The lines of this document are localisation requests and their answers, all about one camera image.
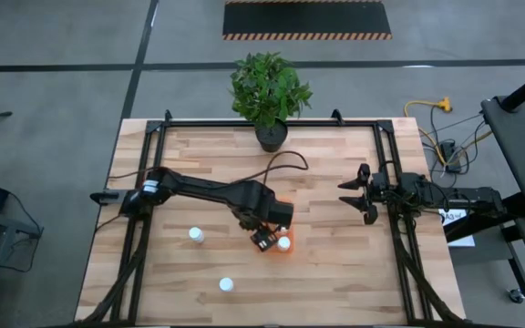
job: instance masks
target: green plant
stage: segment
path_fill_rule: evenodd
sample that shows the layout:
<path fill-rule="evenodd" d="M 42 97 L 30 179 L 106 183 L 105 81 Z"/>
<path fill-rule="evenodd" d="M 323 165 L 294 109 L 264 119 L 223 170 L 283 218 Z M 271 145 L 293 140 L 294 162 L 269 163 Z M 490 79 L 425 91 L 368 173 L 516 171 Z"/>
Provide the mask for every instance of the green plant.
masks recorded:
<path fill-rule="evenodd" d="M 236 62 L 231 74 L 234 96 L 232 110 L 255 124 L 270 128 L 275 118 L 285 121 L 295 113 L 301 115 L 304 106 L 311 108 L 309 83 L 301 85 L 290 63 L 279 54 L 249 54 Z"/>

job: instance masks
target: potted plant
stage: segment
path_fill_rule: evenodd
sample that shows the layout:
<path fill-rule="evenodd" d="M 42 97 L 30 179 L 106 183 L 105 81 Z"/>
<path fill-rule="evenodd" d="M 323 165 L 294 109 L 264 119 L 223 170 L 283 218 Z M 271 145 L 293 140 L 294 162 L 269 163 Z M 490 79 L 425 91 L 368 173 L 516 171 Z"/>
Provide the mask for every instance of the potted plant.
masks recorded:
<path fill-rule="evenodd" d="M 231 74 L 232 110 L 254 123 L 262 149 L 274 152 L 287 138 L 287 117 L 301 115 L 304 106 L 311 108 L 309 83 L 301 85 L 278 53 L 249 54 L 236 64 L 238 69 Z"/>

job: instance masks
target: white cup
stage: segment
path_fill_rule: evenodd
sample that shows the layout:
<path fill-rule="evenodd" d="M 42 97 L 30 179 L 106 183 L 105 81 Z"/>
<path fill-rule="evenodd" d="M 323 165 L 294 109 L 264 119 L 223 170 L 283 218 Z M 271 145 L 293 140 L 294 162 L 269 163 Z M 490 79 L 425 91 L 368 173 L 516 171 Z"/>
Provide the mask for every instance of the white cup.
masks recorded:
<path fill-rule="evenodd" d="M 234 289 L 234 282 L 230 278 L 220 279 L 220 290 L 223 292 L 231 292 Z"/>
<path fill-rule="evenodd" d="M 279 238 L 277 247 L 279 248 L 279 251 L 289 251 L 291 248 L 291 240 L 289 240 L 289 237 L 283 236 Z"/>
<path fill-rule="evenodd" d="M 190 232 L 188 233 L 190 235 L 190 238 L 193 241 L 196 241 L 197 243 L 203 243 L 204 242 L 204 233 L 201 231 L 198 227 L 193 227 L 190 229 Z"/>

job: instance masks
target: black flower pot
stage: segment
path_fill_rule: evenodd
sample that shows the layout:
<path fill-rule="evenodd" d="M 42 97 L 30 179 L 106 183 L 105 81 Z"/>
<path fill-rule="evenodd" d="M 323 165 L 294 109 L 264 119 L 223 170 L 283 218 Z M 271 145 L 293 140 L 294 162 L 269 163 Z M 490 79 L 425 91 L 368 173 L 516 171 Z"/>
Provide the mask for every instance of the black flower pot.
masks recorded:
<path fill-rule="evenodd" d="M 276 118 L 275 123 L 271 128 L 259 127 L 256 128 L 254 132 L 264 151 L 275 152 L 279 150 L 281 145 L 287 139 L 288 130 L 287 125 L 279 118 Z"/>

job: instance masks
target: white label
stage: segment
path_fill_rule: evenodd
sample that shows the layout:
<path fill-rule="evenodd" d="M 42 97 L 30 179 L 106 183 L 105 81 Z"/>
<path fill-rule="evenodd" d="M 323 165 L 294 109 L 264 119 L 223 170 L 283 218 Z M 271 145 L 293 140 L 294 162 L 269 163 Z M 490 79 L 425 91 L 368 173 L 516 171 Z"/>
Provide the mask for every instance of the white label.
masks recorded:
<path fill-rule="evenodd" d="M 438 210 L 438 213 L 445 218 L 443 226 L 448 225 L 449 223 L 455 222 L 457 220 L 462 220 L 465 218 L 467 213 L 465 210 Z M 460 240 L 452 241 L 448 244 L 449 247 L 475 247 L 475 241 L 473 236 L 463 237 Z"/>

